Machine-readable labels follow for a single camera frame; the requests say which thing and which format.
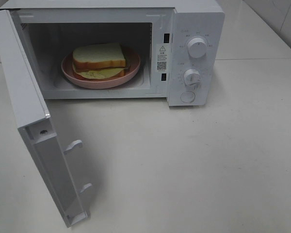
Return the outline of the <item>round white door button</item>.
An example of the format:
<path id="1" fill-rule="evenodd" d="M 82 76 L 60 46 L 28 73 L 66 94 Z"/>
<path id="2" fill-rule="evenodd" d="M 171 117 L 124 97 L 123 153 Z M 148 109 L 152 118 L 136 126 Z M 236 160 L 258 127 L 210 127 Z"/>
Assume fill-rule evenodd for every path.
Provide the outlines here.
<path id="1" fill-rule="evenodd" d="M 195 94 L 194 92 L 192 91 L 186 91 L 186 92 L 183 92 L 181 95 L 180 95 L 180 99 L 182 102 L 184 103 L 190 103 L 190 102 L 193 102 L 194 99 L 195 99 Z"/>

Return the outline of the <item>toast sandwich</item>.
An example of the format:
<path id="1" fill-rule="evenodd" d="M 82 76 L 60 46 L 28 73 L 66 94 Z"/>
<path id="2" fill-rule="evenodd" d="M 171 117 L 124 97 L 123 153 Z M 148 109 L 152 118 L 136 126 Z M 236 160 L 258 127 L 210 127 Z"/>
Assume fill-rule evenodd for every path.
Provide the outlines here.
<path id="1" fill-rule="evenodd" d="M 122 77 L 130 63 L 119 43 L 78 47 L 72 52 L 74 75 L 88 80 Z"/>

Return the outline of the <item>pink round plate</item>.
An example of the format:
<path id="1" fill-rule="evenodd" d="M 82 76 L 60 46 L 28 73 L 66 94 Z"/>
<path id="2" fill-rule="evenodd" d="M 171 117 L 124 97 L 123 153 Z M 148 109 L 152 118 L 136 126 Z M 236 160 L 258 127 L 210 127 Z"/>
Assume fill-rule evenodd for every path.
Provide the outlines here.
<path id="1" fill-rule="evenodd" d="M 96 71 L 80 71 L 75 70 L 72 54 L 67 55 L 61 64 L 62 72 L 65 77 L 73 84 L 89 89 L 108 89 L 120 86 L 130 81 L 138 72 L 141 64 L 140 56 L 131 48 L 122 48 L 128 66 L 126 68 L 119 68 L 119 72 L 112 77 L 105 79 L 89 78 L 91 74 L 99 74 L 108 76 L 115 73 L 116 68 L 105 68 Z"/>

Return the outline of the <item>white microwave door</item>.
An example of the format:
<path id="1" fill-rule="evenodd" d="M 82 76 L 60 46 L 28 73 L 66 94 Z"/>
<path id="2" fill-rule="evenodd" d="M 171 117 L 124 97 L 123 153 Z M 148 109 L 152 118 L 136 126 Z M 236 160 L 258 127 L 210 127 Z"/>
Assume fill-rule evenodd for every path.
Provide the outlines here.
<path id="1" fill-rule="evenodd" d="M 67 155 L 82 147 L 81 140 L 66 149 L 58 135 L 37 82 L 38 63 L 30 42 L 28 26 L 16 11 L 0 10 L 0 59 L 14 111 L 17 130 L 27 147 L 67 227 L 89 217 L 77 188 Z"/>

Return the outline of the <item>lower white timer knob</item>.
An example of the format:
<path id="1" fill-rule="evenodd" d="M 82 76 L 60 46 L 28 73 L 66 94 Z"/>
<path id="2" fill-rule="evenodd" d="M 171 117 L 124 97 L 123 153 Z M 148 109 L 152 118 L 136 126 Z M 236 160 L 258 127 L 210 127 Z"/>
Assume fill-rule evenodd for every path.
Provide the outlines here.
<path id="1" fill-rule="evenodd" d="M 186 86 L 196 86 L 200 83 L 201 75 L 196 69 L 189 69 L 184 72 L 183 79 Z"/>

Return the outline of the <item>white warning label sticker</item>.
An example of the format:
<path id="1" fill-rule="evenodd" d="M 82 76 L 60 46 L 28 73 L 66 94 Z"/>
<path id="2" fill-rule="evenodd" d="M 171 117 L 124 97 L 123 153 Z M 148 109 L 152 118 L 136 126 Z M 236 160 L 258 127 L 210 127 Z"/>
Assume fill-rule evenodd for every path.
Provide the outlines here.
<path id="1" fill-rule="evenodd" d="M 157 72 L 166 73 L 168 71 L 170 44 L 157 44 L 155 48 L 155 68 Z"/>

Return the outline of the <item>white microwave oven body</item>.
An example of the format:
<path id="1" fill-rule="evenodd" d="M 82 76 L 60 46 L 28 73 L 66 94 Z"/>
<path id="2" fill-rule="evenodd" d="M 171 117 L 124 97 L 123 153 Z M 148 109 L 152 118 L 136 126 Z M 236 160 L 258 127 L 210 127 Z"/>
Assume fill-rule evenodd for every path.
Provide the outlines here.
<path id="1" fill-rule="evenodd" d="M 225 14 L 214 0 L 10 0 L 0 10 L 16 11 L 28 26 L 37 63 L 37 82 L 45 99 L 166 98 L 170 106 L 204 105 Z M 201 36 L 207 52 L 192 58 L 187 43 Z M 118 42 L 141 59 L 129 82 L 108 89 L 79 87 L 61 70 L 75 48 Z M 168 71 L 157 72 L 155 48 L 170 44 Z M 200 83 L 186 86 L 183 74 L 199 71 Z M 180 99 L 195 94 L 193 102 Z"/>

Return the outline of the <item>upper white power knob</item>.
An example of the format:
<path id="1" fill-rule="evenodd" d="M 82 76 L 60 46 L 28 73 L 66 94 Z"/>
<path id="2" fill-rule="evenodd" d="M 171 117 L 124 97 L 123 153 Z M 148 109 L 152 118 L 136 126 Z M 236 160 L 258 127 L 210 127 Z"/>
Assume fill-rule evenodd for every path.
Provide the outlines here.
<path id="1" fill-rule="evenodd" d="M 187 43 L 188 53 L 192 58 L 200 58 L 207 52 L 208 43 L 205 38 L 195 36 Z"/>

